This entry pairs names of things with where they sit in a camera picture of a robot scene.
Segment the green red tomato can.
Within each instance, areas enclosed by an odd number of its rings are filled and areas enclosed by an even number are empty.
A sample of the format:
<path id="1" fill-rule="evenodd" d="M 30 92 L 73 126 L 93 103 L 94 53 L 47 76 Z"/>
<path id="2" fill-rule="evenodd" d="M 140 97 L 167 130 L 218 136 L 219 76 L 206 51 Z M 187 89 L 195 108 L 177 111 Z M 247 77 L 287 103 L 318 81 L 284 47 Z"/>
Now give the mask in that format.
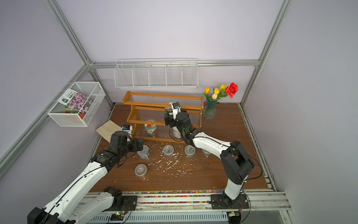
<path id="1" fill-rule="evenodd" d="M 165 116 L 173 116 L 173 111 L 171 107 L 165 107 Z"/>

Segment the silver green tin can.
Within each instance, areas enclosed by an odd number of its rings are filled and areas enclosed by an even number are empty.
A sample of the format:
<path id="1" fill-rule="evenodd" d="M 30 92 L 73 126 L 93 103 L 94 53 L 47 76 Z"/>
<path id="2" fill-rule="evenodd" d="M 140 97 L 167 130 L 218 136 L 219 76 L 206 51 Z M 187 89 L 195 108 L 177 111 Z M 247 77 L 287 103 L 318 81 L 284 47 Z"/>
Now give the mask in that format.
<path id="1" fill-rule="evenodd" d="M 149 147 L 147 145 L 143 145 L 142 150 L 138 150 L 137 154 L 139 155 L 139 157 L 143 160 L 147 160 L 150 157 L 150 150 Z"/>

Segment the white tin can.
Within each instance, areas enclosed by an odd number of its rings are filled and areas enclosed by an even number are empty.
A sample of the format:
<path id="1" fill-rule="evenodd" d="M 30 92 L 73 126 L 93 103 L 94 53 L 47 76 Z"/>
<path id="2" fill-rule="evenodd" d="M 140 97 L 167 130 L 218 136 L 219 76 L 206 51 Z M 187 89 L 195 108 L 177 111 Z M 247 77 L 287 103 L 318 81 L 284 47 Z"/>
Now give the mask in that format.
<path id="1" fill-rule="evenodd" d="M 174 135 L 174 137 L 175 137 L 176 139 L 181 139 L 181 133 L 180 133 L 180 131 L 178 130 L 178 128 L 177 128 L 177 127 L 173 127 L 172 129 L 173 129 L 173 135 Z"/>

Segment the tomato lid round tin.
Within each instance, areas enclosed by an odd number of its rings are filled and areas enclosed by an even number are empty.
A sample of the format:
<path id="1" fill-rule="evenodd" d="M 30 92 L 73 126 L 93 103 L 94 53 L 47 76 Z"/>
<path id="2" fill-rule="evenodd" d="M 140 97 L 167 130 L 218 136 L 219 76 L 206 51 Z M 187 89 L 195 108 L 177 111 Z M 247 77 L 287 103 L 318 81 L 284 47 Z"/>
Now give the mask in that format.
<path id="1" fill-rule="evenodd" d="M 157 132 L 157 126 L 154 124 L 145 124 L 145 130 L 147 134 L 151 137 L 155 136 Z"/>

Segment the red seed plastic jar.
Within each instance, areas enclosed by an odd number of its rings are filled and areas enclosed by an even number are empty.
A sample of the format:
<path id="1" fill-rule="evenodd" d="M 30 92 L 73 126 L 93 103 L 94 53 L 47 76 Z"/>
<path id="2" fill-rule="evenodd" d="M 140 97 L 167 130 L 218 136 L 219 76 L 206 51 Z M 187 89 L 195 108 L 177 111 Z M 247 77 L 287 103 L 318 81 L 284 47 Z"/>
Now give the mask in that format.
<path id="1" fill-rule="evenodd" d="M 145 177 L 147 175 L 148 168 L 145 164 L 140 164 L 135 168 L 135 175 L 137 177 Z"/>

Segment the purple seed plastic jar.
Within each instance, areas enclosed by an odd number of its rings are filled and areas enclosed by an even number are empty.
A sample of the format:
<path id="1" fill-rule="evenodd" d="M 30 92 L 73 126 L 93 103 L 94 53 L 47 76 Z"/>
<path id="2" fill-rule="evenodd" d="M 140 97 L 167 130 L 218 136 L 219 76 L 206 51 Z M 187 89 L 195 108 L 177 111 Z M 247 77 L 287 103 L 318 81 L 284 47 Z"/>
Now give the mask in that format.
<path id="1" fill-rule="evenodd" d="M 165 156 L 172 156 L 174 153 L 174 147 L 172 145 L 165 145 L 163 147 L 163 153 Z"/>

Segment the green seed plastic jar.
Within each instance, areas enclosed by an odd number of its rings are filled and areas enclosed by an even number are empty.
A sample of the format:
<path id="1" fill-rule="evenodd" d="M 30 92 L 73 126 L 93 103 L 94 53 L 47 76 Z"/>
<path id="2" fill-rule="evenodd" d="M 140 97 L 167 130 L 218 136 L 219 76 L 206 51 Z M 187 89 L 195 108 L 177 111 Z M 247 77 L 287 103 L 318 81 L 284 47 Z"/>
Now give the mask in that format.
<path id="1" fill-rule="evenodd" d="M 188 158 L 191 158 L 195 155 L 196 149 L 195 147 L 191 146 L 191 145 L 187 145 L 185 147 L 185 154 Z"/>

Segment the dark seed plastic jar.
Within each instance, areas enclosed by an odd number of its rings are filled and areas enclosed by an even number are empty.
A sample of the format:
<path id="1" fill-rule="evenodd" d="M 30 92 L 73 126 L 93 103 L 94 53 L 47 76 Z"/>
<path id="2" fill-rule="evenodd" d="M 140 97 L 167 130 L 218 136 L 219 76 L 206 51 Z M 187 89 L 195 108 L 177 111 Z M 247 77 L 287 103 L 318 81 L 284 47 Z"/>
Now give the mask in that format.
<path id="1" fill-rule="evenodd" d="M 203 152 L 204 156 L 206 156 L 206 157 L 209 157 L 211 155 L 211 153 L 208 152 L 207 150 L 203 149 L 202 152 Z"/>

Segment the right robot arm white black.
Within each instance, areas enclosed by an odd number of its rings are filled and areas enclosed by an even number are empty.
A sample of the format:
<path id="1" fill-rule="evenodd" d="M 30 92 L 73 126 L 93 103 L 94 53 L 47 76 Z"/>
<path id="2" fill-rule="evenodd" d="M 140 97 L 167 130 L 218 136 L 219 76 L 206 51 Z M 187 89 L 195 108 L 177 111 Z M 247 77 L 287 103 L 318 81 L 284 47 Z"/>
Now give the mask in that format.
<path id="1" fill-rule="evenodd" d="M 223 197 L 231 202 L 236 201 L 245 181 L 255 167 L 253 158 L 243 145 L 238 141 L 232 143 L 220 141 L 205 134 L 192 125 L 187 112 L 165 115 L 165 125 L 177 128 L 181 139 L 187 145 L 204 149 L 221 160 L 228 177 Z"/>

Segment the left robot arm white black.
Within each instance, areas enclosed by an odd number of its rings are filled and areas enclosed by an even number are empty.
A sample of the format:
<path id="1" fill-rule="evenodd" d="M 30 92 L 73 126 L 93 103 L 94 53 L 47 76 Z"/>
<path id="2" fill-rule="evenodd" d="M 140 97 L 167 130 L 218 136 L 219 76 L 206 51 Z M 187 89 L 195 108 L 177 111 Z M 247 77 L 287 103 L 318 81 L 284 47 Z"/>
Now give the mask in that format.
<path id="1" fill-rule="evenodd" d="M 135 197 L 123 197 L 122 191 L 108 187 L 82 206 L 81 200 L 114 167 L 123 165 L 128 153 L 142 151 L 144 140 L 129 131 L 116 131 L 105 150 L 92 157 L 83 172 L 55 199 L 43 208 L 35 207 L 27 216 L 29 224 L 85 224 L 106 210 L 129 212 L 135 209 Z"/>

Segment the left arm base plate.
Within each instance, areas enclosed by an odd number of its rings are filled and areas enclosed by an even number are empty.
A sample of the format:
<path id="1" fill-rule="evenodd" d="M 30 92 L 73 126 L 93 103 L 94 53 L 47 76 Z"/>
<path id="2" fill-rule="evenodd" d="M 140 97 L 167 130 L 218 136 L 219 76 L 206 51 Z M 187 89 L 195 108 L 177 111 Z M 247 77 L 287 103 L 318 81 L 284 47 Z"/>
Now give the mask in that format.
<path id="1" fill-rule="evenodd" d="M 115 196 L 112 206 L 106 211 L 134 211 L 138 202 L 137 196 Z"/>

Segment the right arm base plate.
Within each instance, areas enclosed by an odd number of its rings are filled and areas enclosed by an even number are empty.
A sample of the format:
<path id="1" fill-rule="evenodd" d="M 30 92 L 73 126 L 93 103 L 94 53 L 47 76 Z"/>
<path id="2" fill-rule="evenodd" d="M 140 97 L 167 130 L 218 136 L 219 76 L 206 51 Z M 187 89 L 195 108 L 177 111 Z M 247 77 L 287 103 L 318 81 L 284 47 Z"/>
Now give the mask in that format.
<path id="1" fill-rule="evenodd" d="M 211 204 L 213 210 L 249 208 L 249 200 L 244 194 L 240 194 L 236 199 L 230 199 L 225 194 L 213 194 L 210 196 L 209 204 Z"/>

